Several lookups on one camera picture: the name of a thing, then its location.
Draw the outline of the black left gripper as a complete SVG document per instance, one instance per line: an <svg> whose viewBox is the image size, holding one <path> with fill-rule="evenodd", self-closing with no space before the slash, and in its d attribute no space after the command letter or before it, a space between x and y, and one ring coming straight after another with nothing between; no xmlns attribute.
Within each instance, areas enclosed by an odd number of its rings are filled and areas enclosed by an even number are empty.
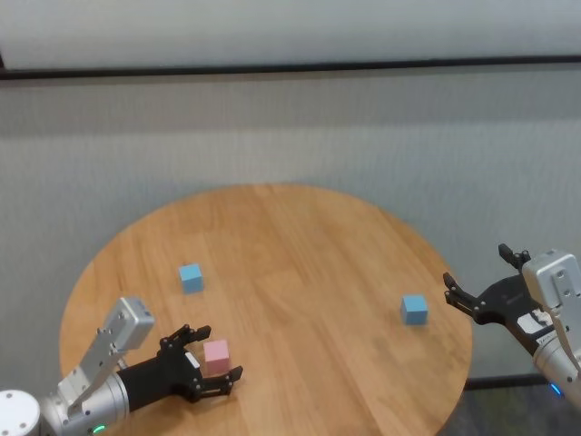
<svg viewBox="0 0 581 436"><path fill-rule="evenodd" d="M228 372L204 377L199 366L186 356L185 347L201 342L211 335L210 325L193 329L184 324L169 336L160 339L160 350L150 360L119 370L130 411L137 411L168 396L178 395L197 402L217 396L228 396L243 367L237 366Z"/></svg>

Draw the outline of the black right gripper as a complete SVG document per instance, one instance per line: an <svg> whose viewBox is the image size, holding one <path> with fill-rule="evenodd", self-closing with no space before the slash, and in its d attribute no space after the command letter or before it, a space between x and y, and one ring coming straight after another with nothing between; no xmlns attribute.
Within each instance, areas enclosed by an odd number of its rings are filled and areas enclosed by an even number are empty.
<svg viewBox="0 0 581 436"><path fill-rule="evenodd" d="M528 250L514 252L505 243L498 247L499 256L522 273L525 263L531 260ZM465 292L448 272L443 274L444 292L448 305L471 317L477 324L503 325L533 356L541 338L552 332L552 322L540 310L528 291L522 275L514 275L493 283L477 299Z"/></svg>

